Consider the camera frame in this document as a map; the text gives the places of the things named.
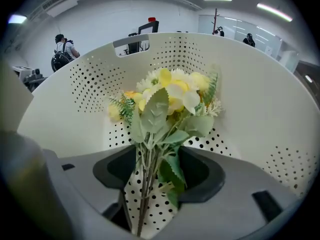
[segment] flower bouquet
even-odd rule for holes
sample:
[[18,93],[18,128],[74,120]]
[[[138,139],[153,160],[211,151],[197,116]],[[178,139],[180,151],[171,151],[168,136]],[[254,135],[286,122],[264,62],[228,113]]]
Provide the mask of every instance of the flower bouquet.
[[143,176],[137,236],[142,232],[156,178],[169,201],[178,207],[178,195],[188,187],[178,150],[189,138],[206,137],[212,129],[214,117],[222,110],[216,97],[217,83],[215,71],[205,76],[160,68],[138,82],[136,91],[109,98],[109,117],[124,119],[130,126],[136,170]]

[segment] white laundry basket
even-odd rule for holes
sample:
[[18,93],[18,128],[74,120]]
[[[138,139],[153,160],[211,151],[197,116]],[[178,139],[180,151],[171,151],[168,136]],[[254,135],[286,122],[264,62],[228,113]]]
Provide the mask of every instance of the white laundry basket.
[[[147,39],[147,51],[123,57],[115,53],[115,47]],[[212,64],[221,68],[220,99],[225,111],[207,138],[192,138],[185,146],[249,161],[298,197],[304,196],[318,173],[320,111],[316,103],[276,60],[220,36],[154,33],[99,47],[58,70],[33,92],[18,132],[60,158],[130,145],[127,125],[111,122],[107,116],[110,95],[134,90],[148,71],[157,68],[207,74]],[[127,185],[125,191],[130,208],[139,187]],[[137,207],[130,208],[130,215],[137,214],[132,225],[138,221]],[[167,215],[148,223],[142,236],[150,238],[169,222],[176,210],[168,212],[168,208],[157,208],[154,214],[165,210]]]

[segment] black bag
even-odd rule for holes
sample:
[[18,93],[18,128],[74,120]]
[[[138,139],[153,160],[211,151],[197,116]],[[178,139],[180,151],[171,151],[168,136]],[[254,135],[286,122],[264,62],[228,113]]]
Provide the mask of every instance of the black bag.
[[70,54],[66,52],[66,42],[63,44],[62,51],[54,50],[54,52],[55,55],[53,55],[51,59],[51,67],[53,72],[56,72],[69,62],[73,61]]

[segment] basket handle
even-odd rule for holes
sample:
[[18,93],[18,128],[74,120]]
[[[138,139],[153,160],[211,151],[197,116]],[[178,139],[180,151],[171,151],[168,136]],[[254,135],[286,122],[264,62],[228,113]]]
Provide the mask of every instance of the basket handle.
[[138,35],[134,35],[134,36],[130,36],[130,37],[126,37],[126,38],[114,41],[113,47],[117,48],[120,46],[125,46],[127,44],[132,44],[132,43],[137,43],[137,42],[147,41],[147,40],[149,40],[148,34],[138,34]]

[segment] white shirt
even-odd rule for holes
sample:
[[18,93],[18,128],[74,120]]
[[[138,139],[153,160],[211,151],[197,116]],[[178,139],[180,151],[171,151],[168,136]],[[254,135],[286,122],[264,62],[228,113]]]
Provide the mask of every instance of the white shirt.
[[[62,52],[63,48],[64,48],[64,43],[63,42],[58,42],[56,44],[56,49],[55,50],[57,52]],[[68,53],[71,56],[71,58],[75,60],[76,57],[72,54],[72,51],[71,51],[74,48],[75,47],[74,47],[74,45],[72,43],[70,43],[70,42],[66,42],[65,43],[65,52]]]

